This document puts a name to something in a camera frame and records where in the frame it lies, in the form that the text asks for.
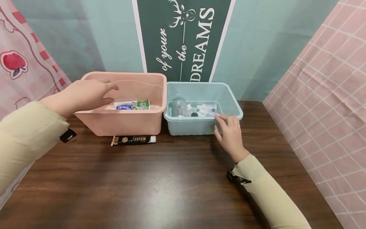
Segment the deer head logo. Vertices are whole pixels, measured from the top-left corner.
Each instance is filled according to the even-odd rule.
[[[196,18],[196,11],[194,9],[190,9],[188,11],[185,11],[184,6],[181,5],[181,7],[179,8],[178,2],[177,0],[168,0],[170,3],[173,3],[173,6],[175,8],[177,8],[177,10],[175,10],[174,12],[178,13],[179,16],[174,17],[175,22],[173,23],[173,25],[169,25],[170,28],[175,28],[179,23],[180,25],[183,25],[183,23],[185,21],[193,21]]]

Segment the bottle cap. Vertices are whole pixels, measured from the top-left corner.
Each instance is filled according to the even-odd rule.
[[[155,143],[156,142],[156,136],[150,136],[150,142]]]

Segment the red apple pattern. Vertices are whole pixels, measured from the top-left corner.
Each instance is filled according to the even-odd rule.
[[[10,72],[12,79],[18,78],[22,73],[28,71],[27,59],[17,51],[9,51],[1,54],[1,65]]]

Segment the pink grid fabric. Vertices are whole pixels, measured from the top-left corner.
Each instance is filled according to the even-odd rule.
[[[0,34],[0,120],[71,83],[10,0],[0,3]]]
[[[366,228],[366,0],[341,0],[264,101],[346,229]]]

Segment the green poster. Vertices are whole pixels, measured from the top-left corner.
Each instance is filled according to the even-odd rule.
[[[132,0],[145,72],[209,82],[235,0]]]

